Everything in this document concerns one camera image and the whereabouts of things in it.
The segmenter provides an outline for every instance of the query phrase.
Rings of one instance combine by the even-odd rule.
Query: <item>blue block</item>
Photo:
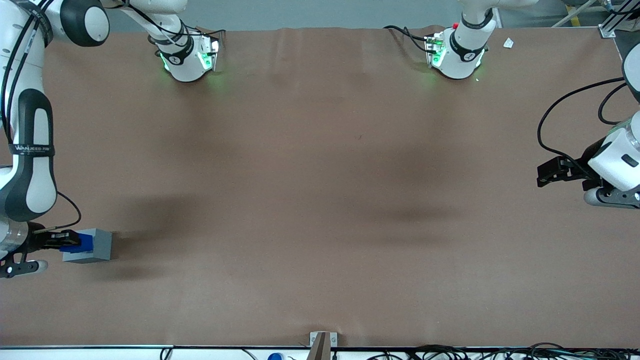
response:
[[[67,263],[87,264],[111,260],[110,232],[100,229],[87,229],[80,230],[77,233],[80,235],[83,244],[79,247],[72,247],[75,248],[72,249],[73,251],[78,250],[78,252],[63,252],[62,261],[66,261]],[[84,239],[86,237],[91,239],[87,243],[88,246],[92,245],[90,246],[90,250],[84,249]]]
[[[61,246],[59,250],[61,252],[69,252],[71,254],[77,254],[78,252],[93,251],[93,236],[78,233],[78,237],[81,240],[80,245]]]

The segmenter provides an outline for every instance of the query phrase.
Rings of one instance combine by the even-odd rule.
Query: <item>white robotic arm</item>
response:
[[[458,0],[461,22],[426,40],[427,61],[443,75],[464,79],[480,66],[486,42],[496,27],[492,8],[514,9],[531,6],[538,0]]]
[[[640,45],[629,52],[622,71],[626,85],[640,102]],[[581,158],[558,156],[540,165],[538,186],[583,179],[584,200],[588,204],[640,209],[639,139],[640,111],[615,125],[605,138],[588,147]]]
[[[0,110],[12,153],[12,165],[0,167],[0,277],[46,268],[26,261],[27,253],[79,245],[72,231],[54,233],[57,228],[31,222],[58,196],[53,111],[42,86],[42,66],[53,38],[83,47],[105,42],[109,21],[103,4],[121,9],[149,32],[175,79],[193,81],[214,67],[217,41],[176,15],[186,0],[0,0]],[[13,260],[16,254],[20,263]]]
[[[147,30],[164,68],[176,80],[194,81],[214,68],[218,41],[186,26],[177,15],[187,0],[102,0],[102,4],[120,9]]]

